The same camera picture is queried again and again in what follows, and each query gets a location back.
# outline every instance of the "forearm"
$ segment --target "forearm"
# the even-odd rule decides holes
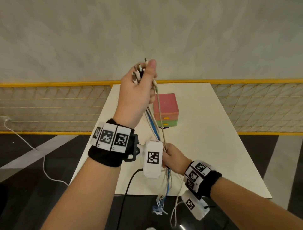
[[[120,168],[108,167],[88,157],[42,229],[104,229]]]
[[[220,178],[211,198],[241,230],[303,229],[303,220],[268,199]]]

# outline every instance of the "hand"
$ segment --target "hand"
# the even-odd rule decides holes
[[[165,168],[165,165],[167,165],[175,173],[184,175],[191,160],[184,156],[173,144],[166,143],[166,147],[167,152],[163,152],[162,156],[162,167]]]
[[[134,129],[139,123],[149,103],[155,101],[152,81],[157,77],[156,61],[151,59],[145,68],[142,80],[136,85],[132,80],[134,67],[121,79],[118,106],[113,119],[120,125]]]

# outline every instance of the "white wall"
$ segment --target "white wall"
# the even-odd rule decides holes
[[[300,0],[0,1],[0,81],[300,78]]]

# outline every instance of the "table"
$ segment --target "table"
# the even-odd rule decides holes
[[[119,89],[120,85],[112,87],[98,122],[113,117],[118,104]],[[209,83],[158,84],[158,89],[159,93],[175,93],[179,107],[178,125],[164,130],[167,142],[173,143],[188,158],[209,163],[225,178],[262,197],[271,198]],[[140,144],[149,139],[155,140],[144,115],[135,128],[135,133],[138,134]],[[84,164],[90,146],[87,143],[73,178]],[[135,162],[123,162],[115,194],[124,194],[130,177],[142,167],[143,159],[140,154]],[[158,195],[163,176],[164,172],[158,179],[148,179],[142,172],[138,172],[132,180],[128,194]],[[173,186],[169,195],[177,195],[180,186],[181,179],[173,173]],[[186,189],[183,185],[181,194]]]

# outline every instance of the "floor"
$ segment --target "floor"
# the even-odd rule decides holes
[[[89,136],[23,135],[33,147],[46,153],[50,177],[69,183]],[[302,136],[240,136],[256,168],[273,196],[273,202],[303,219]],[[16,135],[0,135],[0,229],[39,229],[66,189],[43,173],[43,158]],[[115,229],[123,196],[115,196],[106,229]],[[175,197],[165,202],[171,213]],[[154,196],[128,196],[121,218],[122,229],[170,229],[168,215],[151,213]],[[177,229],[222,229],[227,216],[217,207],[197,221],[183,205],[178,206]],[[226,229],[237,229],[229,221]]]

